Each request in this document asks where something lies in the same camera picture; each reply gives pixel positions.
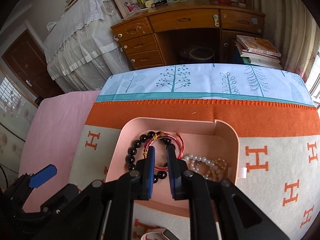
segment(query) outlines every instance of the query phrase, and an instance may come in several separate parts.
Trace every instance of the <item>pink bed sheet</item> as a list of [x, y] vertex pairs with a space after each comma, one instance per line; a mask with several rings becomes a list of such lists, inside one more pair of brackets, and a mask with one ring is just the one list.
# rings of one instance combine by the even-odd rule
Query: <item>pink bed sheet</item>
[[39, 212], [40, 205], [68, 183], [84, 123], [99, 93], [71, 92], [40, 104], [22, 151], [19, 176], [36, 173], [48, 164], [55, 165], [58, 172], [32, 191], [25, 212]]

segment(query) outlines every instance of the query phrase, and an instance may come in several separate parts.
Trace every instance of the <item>teal stripe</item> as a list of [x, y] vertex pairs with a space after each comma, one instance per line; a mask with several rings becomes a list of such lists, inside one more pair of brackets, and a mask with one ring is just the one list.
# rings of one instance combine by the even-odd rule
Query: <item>teal stripe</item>
[[251, 101], [266, 101], [266, 102], [278, 102], [298, 104], [304, 106], [314, 106], [305, 103], [299, 103], [278, 98], [267, 98], [260, 96], [250, 95], [234, 95], [224, 93], [207, 93], [207, 92], [152, 92], [152, 93], [130, 93], [130, 94], [114, 94], [114, 95], [100, 95], [96, 102], [109, 102], [109, 101], [132, 101], [132, 100], [156, 100], [156, 99], [199, 99], [199, 98], [225, 98], [233, 100], [251, 100]]

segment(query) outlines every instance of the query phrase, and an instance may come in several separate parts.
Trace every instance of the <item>watch face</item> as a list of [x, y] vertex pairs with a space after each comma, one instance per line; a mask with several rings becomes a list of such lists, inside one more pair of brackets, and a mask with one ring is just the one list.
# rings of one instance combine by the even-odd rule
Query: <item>watch face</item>
[[168, 238], [169, 240], [179, 240], [171, 231], [169, 231], [168, 229], [166, 229], [165, 231], [163, 231], [162, 233], [166, 238]]

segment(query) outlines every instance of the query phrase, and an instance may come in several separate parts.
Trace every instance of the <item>screw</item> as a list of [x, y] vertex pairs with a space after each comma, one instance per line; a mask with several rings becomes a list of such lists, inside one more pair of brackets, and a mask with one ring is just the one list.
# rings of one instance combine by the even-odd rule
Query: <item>screw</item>
[[93, 187], [100, 187], [102, 185], [102, 181], [101, 180], [95, 180], [94, 182], [92, 182], [92, 186]]
[[231, 185], [231, 182], [227, 179], [223, 179], [220, 183], [223, 187], [229, 187]]
[[129, 174], [131, 177], [138, 177], [140, 175], [140, 172], [133, 170], [133, 171], [130, 171]]
[[193, 171], [184, 171], [183, 175], [185, 175], [186, 177], [192, 177], [193, 176]]

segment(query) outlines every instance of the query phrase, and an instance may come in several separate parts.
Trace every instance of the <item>pink tray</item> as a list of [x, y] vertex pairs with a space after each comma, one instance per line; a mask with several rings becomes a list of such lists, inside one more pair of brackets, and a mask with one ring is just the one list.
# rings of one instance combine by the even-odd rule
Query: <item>pink tray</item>
[[[159, 118], [138, 117], [130, 120], [122, 128], [115, 152], [113, 154], [106, 181], [118, 179], [128, 172], [125, 165], [128, 148], [132, 142], [139, 139], [141, 134], [149, 131], [164, 131], [176, 137], [179, 133], [183, 139], [185, 149], [184, 155], [205, 156], [211, 160], [223, 158], [231, 167], [230, 181], [236, 183], [236, 174], [239, 160], [239, 138], [235, 130], [227, 123], [219, 120], [214, 122], [172, 120]], [[134, 156], [137, 160], [143, 159], [143, 145], [137, 149]], [[166, 160], [165, 146], [161, 141], [152, 144], [156, 149], [156, 165], [163, 166]], [[205, 174], [208, 166], [202, 163], [200, 173]], [[174, 201], [170, 192], [169, 176], [158, 180], [153, 185], [150, 201], [136, 201], [143, 206], [156, 209], [161, 212], [189, 217], [189, 206], [187, 200]]]

